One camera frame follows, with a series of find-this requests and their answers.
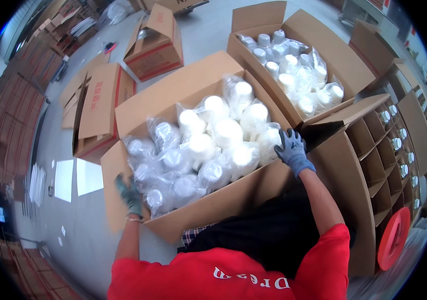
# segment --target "bracelet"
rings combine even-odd
[[[127,221],[137,221],[137,222],[139,222],[140,224],[142,224],[143,222],[144,222],[144,220],[142,220],[142,219],[132,219],[131,217],[129,217],[128,215],[125,217],[125,219],[127,220]]]

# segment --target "concrete floor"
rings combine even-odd
[[[220,50],[227,49],[232,9],[261,3],[260,0],[212,0],[209,4],[177,17],[180,27],[185,64],[190,64]],[[303,9],[325,23],[341,39],[348,43],[351,27],[337,21],[339,11],[319,0],[289,0],[286,16]],[[69,60],[69,68],[60,82],[50,84],[46,94],[52,101],[40,133],[37,165],[46,171],[45,186],[55,180],[55,168],[51,161],[73,159],[72,130],[61,129],[62,108],[59,95],[74,74],[102,50],[105,41],[117,42],[110,62],[122,62],[123,54],[131,37],[139,14],[113,26],[107,25],[91,40],[76,51]],[[168,74],[138,83],[138,91],[145,89]],[[32,218],[16,207],[17,227],[21,237],[45,241],[52,259],[70,278],[91,296],[104,299],[110,284],[110,268],[114,261],[120,234],[112,233],[107,225],[103,190],[77,196],[76,172],[73,172],[71,203],[49,197],[45,188],[43,204]],[[65,228],[63,237],[61,227]],[[62,237],[63,246],[58,237]],[[140,259],[168,264],[177,253],[177,245],[170,245],[144,227],[140,232]]]

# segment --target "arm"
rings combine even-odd
[[[323,235],[334,225],[345,224],[337,203],[317,173],[305,168],[299,172],[298,177],[305,186],[319,234]]]
[[[122,181],[121,175],[117,176],[115,183],[122,200],[128,207],[127,222],[122,237],[118,242],[115,260],[121,258],[139,260],[139,227],[142,219],[140,193],[132,177],[130,178],[129,188]]]
[[[305,141],[298,132],[280,129],[282,148],[275,146],[275,152],[282,161],[294,172],[297,179],[301,179],[305,186],[313,218],[318,232],[323,235],[336,224],[345,224],[344,218],[338,209],[337,203],[330,192],[315,173],[315,166],[305,155]]]

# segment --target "red t-shirt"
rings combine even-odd
[[[118,259],[108,298],[342,299],[347,295],[349,231],[337,224],[305,255],[295,279],[266,272],[243,252],[214,248],[180,253],[169,265]]]

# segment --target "gray glove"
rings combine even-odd
[[[314,172],[317,172],[317,170],[305,155],[305,141],[302,140],[300,133],[294,131],[294,134],[292,134],[292,132],[292,128],[287,129],[287,132],[280,129],[282,148],[275,146],[273,149],[277,156],[292,169],[295,178],[298,179],[299,173],[303,169],[310,169]]]
[[[142,219],[142,202],[137,186],[133,182],[133,176],[130,176],[130,188],[128,188],[122,180],[122,175],[118,174],[115,179],[118,193],[128,207],[129,214],[136,214]]]

